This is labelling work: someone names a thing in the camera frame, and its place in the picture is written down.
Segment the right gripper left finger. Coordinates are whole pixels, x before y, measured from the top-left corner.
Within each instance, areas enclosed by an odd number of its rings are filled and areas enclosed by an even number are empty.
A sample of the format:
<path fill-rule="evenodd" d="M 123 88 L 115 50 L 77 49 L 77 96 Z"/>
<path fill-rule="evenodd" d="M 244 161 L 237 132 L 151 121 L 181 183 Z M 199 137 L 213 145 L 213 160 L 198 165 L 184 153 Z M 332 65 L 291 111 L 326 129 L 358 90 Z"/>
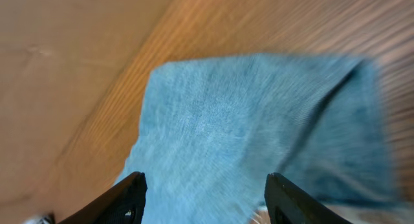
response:
<path fill-rule="evenodd" d="M 146 191 L 145 174 L 133 172 L 60 224 L 141 224 Z"/>

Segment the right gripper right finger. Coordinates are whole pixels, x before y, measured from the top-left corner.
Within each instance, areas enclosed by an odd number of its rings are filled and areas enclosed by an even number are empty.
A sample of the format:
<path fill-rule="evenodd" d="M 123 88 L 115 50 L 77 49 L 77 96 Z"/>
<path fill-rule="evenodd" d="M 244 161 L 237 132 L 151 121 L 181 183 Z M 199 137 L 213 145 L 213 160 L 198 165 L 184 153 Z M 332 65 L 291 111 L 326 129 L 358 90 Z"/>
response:
<path fill-rule="evenodd" d="M 271 224 L 350 224 L 279 173 L 267 175 L 265 203 Z"/>

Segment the blue denim jeans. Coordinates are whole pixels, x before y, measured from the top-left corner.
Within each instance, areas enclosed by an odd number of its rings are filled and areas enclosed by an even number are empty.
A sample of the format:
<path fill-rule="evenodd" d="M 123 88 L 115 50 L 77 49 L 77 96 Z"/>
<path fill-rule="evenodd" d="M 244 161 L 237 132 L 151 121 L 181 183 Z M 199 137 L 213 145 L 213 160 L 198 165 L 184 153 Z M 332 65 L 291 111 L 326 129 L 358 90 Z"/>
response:
<path fill-rule="evenodd" d="M 376 66 L 251 54 L 169 62 L 149 77 L 121 177 L 146 175 L 144 223 L 244 223 L 268 174 L 317 199 L 394 205 Z"/>

